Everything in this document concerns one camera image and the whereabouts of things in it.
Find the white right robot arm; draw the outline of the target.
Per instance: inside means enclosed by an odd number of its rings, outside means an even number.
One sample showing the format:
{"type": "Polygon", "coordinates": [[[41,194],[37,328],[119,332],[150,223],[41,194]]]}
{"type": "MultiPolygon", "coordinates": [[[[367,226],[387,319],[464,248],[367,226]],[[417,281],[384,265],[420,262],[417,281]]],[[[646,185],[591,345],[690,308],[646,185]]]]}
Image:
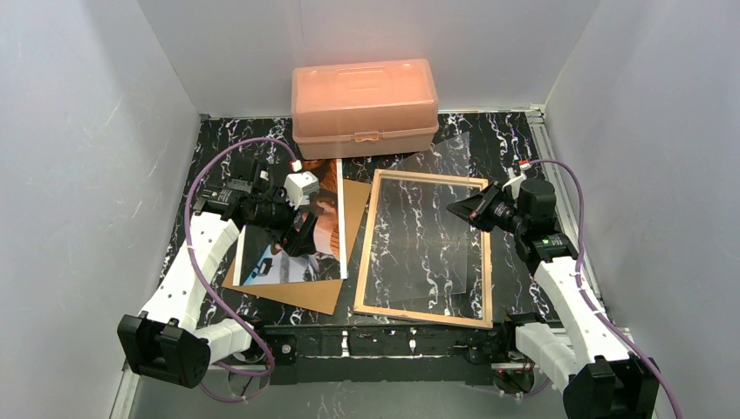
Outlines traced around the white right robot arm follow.
{"type": "Polygon", "coordinates": [[[659,390],[655,364],[613,332],[593,289],[579,277],[579,254],[559,228],[553,185],[519,176],[447,209],[480,231],[510,233],[517,255],[550,299],[568,344],[536,314],[511,315],[504,329],[515,350],[534,361],[560,392],[566,416],[652,417],[659,390]]]}

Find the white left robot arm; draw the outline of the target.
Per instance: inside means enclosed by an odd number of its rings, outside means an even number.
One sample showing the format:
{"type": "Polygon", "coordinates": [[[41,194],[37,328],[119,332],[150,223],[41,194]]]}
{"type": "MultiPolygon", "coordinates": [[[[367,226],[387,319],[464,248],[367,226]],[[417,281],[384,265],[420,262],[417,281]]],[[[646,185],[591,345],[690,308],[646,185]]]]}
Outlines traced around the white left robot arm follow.
{"type": "Polygon", "coordinates": [[[246,227],[265,232],[291,256],[315,251],[313,213],[299,218],[301,205],[319,190],[319,179],[293,161],[284,177],[254,162],[224,185],[210,184],[188,206],[190,236],[150,300],[117,328],[127,363],[139,375],[184,388],[201,384],[209,366],[248,350],[255,332],[244,319],[198,327],[201,305],[218,267],[246,227]]]}

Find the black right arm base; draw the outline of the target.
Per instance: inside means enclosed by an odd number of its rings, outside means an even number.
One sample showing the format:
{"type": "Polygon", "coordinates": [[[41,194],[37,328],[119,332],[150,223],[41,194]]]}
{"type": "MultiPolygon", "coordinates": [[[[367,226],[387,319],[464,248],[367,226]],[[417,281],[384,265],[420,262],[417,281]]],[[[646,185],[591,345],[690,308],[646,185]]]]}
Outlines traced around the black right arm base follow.
{"type": "Polygon", "coordinates": [[[472,364],[523,362],[526,357],[516,349],[518,326],[530,323],[547,324],[537,313],[507,314],[490,330],[477,331],[464,343],[463,355],[472,364]]]}

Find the white wooden picture frame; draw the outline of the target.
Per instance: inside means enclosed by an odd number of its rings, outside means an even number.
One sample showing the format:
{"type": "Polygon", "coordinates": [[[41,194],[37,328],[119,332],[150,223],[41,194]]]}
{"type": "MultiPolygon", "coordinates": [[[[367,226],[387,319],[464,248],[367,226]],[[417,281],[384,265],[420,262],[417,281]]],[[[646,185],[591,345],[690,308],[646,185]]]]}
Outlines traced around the white wooden picture frame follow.
{"type": "Polygon", "coordinates": [[[375,170],[354,312],[492,328],[490,236],[448,210],[487,186],[481,178],[375,170]]]}

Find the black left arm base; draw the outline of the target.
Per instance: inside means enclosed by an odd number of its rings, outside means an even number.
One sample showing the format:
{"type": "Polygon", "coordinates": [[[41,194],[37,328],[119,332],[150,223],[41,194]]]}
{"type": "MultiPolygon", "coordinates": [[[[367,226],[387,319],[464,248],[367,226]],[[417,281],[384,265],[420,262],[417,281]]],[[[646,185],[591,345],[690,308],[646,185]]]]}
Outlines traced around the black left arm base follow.
{"type": "MultiPolygon", "coordinates": [[[[289,366],[296,362],[298,357],[298,338],[295,333],[288,329],[262,324],[257,326],[256,330],[270,349],[278,366],[289,366]]],[[[252,343],[245,351],[232,354],[230,360],[242,364],[267,366],[267,358],[264,351],[255,343],[252,343]]]]}

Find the clear acrylic sheet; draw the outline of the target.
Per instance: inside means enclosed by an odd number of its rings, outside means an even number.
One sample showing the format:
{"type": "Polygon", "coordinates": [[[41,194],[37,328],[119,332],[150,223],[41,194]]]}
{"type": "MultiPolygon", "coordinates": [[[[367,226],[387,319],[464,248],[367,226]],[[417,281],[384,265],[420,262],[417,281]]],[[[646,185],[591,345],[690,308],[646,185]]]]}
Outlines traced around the clear acrylic sheet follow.
{"type": "Polygon", "coordinates": [[[466,292],[469,227],[447,210],[464,198],[465,186],[384,179],[380,208],[389,239],[381,272],[391,302],[466,292]]]}

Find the brown cardboard backing board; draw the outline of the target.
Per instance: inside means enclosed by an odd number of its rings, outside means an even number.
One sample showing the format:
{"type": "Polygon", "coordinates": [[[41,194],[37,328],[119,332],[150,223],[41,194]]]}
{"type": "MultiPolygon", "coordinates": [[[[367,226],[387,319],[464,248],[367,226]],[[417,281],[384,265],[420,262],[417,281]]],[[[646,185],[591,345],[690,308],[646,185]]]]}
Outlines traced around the brown cardboard backing board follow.
{"type": "MultiPolygon", "coordinates": [[[[352,256],[362,217],[365,213],[372,185],[364,182],[343,180],[346,229],[346,255],[352,256]]],[[[343,279],[326,279],[300,283],[272,285],[233,285],[236,277],[236,261],[229,268],[222,287],[247,296],[259,297],[269,301],[304,308],[314,312],[332,315],[337,305],[343,279]]]]}

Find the printed photo with white border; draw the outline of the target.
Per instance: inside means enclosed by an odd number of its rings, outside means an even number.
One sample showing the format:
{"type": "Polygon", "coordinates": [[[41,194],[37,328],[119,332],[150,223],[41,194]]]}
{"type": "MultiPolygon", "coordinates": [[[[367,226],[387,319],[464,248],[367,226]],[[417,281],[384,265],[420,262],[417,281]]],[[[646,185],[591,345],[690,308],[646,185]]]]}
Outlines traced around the printed photo with white border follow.
{"type": "Polygon", "coordinates": [[[281,224],[270,228],[246,225],[236,242],[235,286],[283,285],[347,277],[347,250],[340,159],[306,161],[305,175],[289,175],[309,188],[281,224]]]}

